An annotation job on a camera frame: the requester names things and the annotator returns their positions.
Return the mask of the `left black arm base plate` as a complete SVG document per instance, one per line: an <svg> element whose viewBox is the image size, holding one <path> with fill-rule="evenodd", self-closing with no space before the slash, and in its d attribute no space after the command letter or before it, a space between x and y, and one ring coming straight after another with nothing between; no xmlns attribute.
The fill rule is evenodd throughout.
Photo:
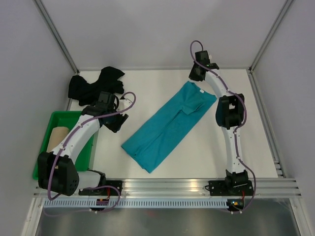
<svg viewBox="0 0 315 236"><path fill-rule="evenodd" d="M107 180L106 187L100 189L82 189L79 190L79 196L118 196L123 189L123 181L121 180Z"/></svg>

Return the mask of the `teal t-shirt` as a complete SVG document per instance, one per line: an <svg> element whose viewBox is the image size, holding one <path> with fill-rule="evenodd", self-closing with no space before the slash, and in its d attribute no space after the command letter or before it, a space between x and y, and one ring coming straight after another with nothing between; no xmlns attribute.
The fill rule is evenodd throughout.
<svg viewBox="0 0 315 236"><path fill-rule="evenodd" d="M152 173L216 102L216 96L186 82L122 145L122 149Z"/></svg>

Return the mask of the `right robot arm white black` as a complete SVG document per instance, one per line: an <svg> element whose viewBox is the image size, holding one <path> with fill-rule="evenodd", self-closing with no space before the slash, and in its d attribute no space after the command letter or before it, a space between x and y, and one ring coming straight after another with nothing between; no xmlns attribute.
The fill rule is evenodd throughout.
<svg viewBox="0 0 315 236"><path fill-rule="evenodd" d="M193 67L189 78L193 81L205 81L213 89L218 98L216 122L221 128L227 155L226 177L220 184L217 194L224 192L229 195L241 194L242 189L249 183L246 167L241 164L242 152L240 148L240 127L246 120L244 96L232 92L227 83L219 75L219 67L211 63L208 52L201 50L192 57Z"/></svg>

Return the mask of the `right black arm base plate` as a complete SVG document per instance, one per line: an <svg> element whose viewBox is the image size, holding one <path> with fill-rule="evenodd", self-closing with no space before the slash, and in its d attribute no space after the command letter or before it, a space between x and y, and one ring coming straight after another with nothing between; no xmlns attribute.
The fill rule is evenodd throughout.
<svg viewBox="0 0 315 236"><path fill-rule="evenodd" d="M245 185L228 187L224 180L211 180L208 181L205 189L210 192L211 196L252 196L254 191L251 181Z"/></svg>

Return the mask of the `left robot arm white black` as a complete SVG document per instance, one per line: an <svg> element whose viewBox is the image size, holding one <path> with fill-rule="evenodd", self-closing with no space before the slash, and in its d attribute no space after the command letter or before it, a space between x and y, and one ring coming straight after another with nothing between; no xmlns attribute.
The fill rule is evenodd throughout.
<svg viewBox="0 0 315 236"><path fill-rule="evenodd" d="M71 196L78 189L88 189L101 195L107 190L106 175L95 170L79 171L76 160L89 139L103 126L116 133L128 118L126 112L135 101L101 92L98 100L86 106L75 126L50 152L37 158L38 186L47 190L53 201L60 195Z"/></svg>

